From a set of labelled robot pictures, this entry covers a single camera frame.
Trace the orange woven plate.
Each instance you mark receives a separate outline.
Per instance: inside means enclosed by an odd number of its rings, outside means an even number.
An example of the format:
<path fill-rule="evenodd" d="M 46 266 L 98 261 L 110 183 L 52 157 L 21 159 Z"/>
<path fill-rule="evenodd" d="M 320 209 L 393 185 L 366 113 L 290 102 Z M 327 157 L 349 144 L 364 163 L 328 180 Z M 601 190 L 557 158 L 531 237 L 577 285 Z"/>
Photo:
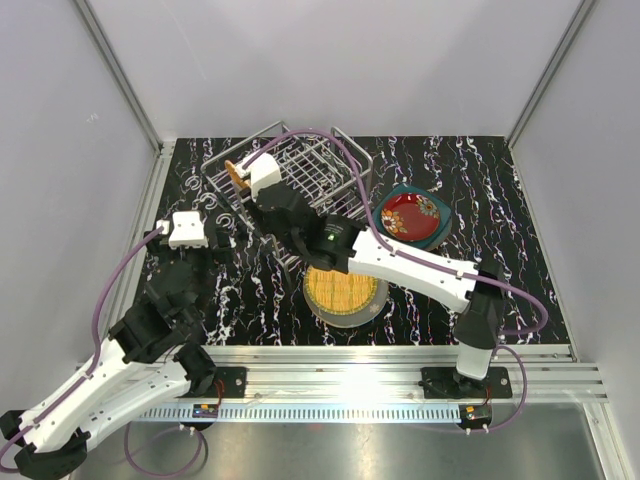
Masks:
<path fill-rule="evenodd" d="M 250 188 L 250 183 L 241 177 L 236 166 L 230 160 L 226 160 L 224 166 L 231 178 L 232 183 L 240 191 Z"/>

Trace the yellow green woven plate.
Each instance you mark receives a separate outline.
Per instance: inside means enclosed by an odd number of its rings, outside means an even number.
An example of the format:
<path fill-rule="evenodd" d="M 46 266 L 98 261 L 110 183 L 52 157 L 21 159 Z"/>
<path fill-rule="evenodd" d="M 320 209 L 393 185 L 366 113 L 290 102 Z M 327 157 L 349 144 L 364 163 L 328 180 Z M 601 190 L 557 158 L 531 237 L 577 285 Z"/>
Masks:
<path fill-rule="evenodd" d="M 310 267 L 305 274 L 304 286 L 313 304 L 320 309 L 348 315 L 363 309 L 373 299 L 378 281 L 370 276 Z"/>

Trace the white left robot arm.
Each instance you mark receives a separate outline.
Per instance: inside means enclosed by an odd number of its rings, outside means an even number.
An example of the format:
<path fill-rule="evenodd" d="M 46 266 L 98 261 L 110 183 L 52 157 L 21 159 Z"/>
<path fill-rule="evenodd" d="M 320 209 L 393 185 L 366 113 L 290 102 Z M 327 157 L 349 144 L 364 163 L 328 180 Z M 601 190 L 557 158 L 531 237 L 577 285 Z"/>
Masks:
<path fill-rule="evenodd" d="M 156 403 L 190 394 L 203 397 L 217 383 L 217 367 L 198 338 L 197 306 L 210 269 L 228 260 L 231 242 L 215 227 L 158 223 L 132 249 L 162 259 L 125 315 L 92 357 L 53 394 L 27 410 L 1 417 L 16 450 L 14 466 L 29 479 L 62 479 L 78 468 L 103 438 Z"/>

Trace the grey reindeer plate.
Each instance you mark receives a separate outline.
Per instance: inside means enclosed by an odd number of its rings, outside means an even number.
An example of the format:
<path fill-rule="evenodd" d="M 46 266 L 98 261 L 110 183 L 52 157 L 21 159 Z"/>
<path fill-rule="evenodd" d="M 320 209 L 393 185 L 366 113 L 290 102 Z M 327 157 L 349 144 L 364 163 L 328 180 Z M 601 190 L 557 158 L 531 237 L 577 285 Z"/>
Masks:
<path fill-rule="evenodd" d="M 312 313 L 324 323 L 338 329 L 357 328 L 371 322 L 383 310 L 386 304 L 388 283 L 375 277 L 373 278 L 378 281 L 378 288 L 373 299 L 363 309 L 348 315 L 331 314 L 314 305 L 305 292 L 304 281 L 303 295 Z"/>

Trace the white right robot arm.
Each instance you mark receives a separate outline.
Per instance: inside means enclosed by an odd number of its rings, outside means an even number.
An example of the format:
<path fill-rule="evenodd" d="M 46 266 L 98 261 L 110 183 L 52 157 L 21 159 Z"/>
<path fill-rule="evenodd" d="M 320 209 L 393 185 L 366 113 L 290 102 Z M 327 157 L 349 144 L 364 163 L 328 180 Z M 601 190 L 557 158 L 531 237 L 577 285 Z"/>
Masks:
<path fill-rule="evenodd" d="M 263 233 L 310 266 L 384 280 L 456 313 L 455 369 L 424 378 L 422 386 L 435 398 L 485 396 L 504 310 L 504 294 L 494 283 L 498 266 L 450 260 L 385 239 L 357 220 L 320 215 L 283 181 L 251 188 L 245 205 Z"/>

